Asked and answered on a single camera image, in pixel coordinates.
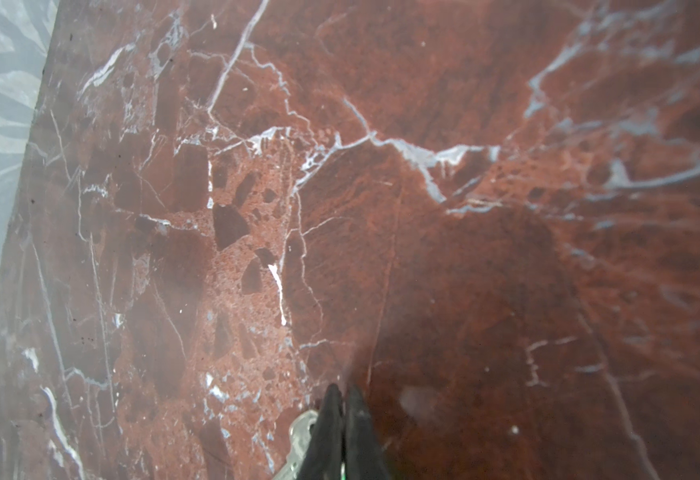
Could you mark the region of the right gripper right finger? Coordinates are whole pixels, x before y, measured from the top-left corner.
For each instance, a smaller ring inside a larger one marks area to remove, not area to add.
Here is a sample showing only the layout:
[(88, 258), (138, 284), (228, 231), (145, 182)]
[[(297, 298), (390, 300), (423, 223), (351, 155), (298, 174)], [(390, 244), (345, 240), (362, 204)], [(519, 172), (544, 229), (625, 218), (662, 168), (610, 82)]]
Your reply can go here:
[(349, 385), (344, 413), (345, 478), (388, 480), (390, 472), (379, 443), (369, 407), (362, 392)]

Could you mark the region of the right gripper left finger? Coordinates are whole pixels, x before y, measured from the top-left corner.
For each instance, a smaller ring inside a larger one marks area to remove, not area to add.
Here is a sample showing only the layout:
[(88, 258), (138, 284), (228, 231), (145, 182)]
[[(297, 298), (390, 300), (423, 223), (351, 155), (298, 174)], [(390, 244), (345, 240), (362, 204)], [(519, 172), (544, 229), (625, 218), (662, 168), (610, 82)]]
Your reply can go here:
[(318, 417), (297, 478), (299, 480), (340, 480), (343, 463), (344, 420), (342, 393), (330, 384), (320, 405)]

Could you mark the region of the key with green tag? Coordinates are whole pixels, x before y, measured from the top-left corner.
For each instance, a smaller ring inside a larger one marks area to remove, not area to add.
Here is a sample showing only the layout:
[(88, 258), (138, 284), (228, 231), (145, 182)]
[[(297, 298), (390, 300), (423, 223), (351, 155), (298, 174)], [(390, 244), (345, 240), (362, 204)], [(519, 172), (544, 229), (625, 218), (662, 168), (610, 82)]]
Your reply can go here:
[(290, 450), (285, 465), (275, 474), (274, 480), (296, 480), (306, 457), (312, 438), (312, 428), (319, 417), (317, 410), (300, 414), (289, 427)]

